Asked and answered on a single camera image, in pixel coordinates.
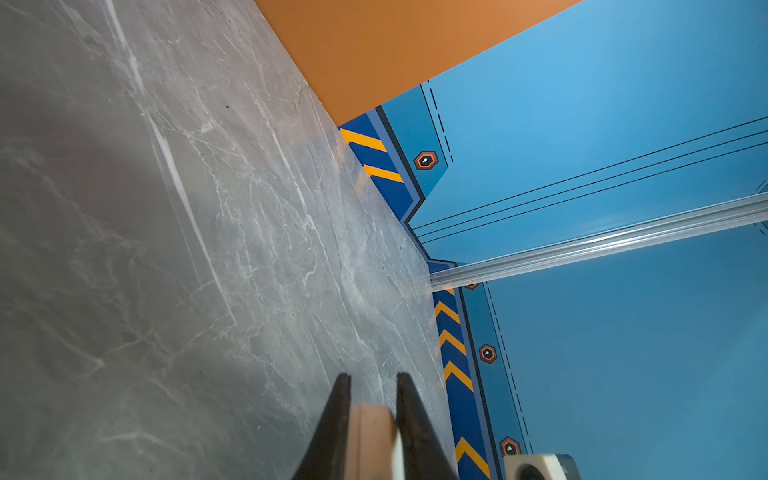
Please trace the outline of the white remote control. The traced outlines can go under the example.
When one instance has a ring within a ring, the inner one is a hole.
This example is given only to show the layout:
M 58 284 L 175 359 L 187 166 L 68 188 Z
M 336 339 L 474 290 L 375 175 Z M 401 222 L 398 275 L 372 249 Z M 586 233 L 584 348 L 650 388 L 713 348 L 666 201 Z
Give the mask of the white remote control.
M 404 480 L 403 445 L 391 410 L 364 403 L 350 409 L 343 478 Z

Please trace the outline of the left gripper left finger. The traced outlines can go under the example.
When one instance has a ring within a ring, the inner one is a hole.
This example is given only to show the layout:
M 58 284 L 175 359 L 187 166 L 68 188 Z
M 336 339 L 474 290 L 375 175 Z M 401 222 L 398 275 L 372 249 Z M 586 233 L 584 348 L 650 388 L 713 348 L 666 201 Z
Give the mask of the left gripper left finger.
M 351 376 L 337 376 L 293 480 L 344 478 L 351 406 Z

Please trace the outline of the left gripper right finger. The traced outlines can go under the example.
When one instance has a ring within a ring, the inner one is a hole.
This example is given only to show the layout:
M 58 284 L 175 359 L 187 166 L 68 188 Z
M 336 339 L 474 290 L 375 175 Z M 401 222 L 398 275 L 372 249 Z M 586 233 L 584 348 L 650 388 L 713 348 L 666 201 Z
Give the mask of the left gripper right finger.
M 396 423 L 408 480 L 456 480 L 410 374 L 397 374 Z

